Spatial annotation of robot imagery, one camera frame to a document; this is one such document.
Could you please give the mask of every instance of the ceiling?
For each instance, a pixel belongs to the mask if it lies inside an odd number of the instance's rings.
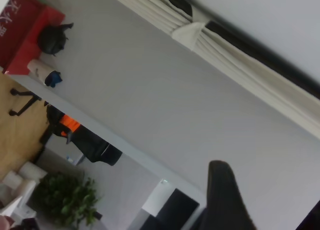
[[[196,0],[320,82],[319,0]]]

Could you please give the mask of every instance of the red box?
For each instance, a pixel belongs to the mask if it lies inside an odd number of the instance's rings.
[[[28,75],[28,63],[38,59],[38,35],[58,26],[65,15],[37,0],[10,0],[0,15],[0,67],[5,74]]]

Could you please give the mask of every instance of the potted plant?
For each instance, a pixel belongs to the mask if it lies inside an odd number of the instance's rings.
[[[45,215],[59,227],[79,228],[95,222],[98,199],[91,178],[79,180],[63,173],[48,173],[35,189],[33,199]]]

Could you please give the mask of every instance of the white curtain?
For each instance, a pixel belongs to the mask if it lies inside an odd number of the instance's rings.
[[[191,17],[169,0],[118,1],[320,139],[320,101],[207,29],[194,6]]]

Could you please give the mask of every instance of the chair leg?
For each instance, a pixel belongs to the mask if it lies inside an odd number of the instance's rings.
[[[32,104],[34,104],[36,101],[41,100],[40,97],[34,95],[28,102],[27,104],[21,108],[21,110],[19,112],[13,111],[12,109],[9,111],[9,115],[10,116],[20,116],[21,114],[23,114],[28,108],[30,108],[32,106]]]
[[[32,91],[18,91],[17,89],[15,88],[12,88],[10,90],[10,94],[12,96],[35,96],[35,94],[32,92]]]

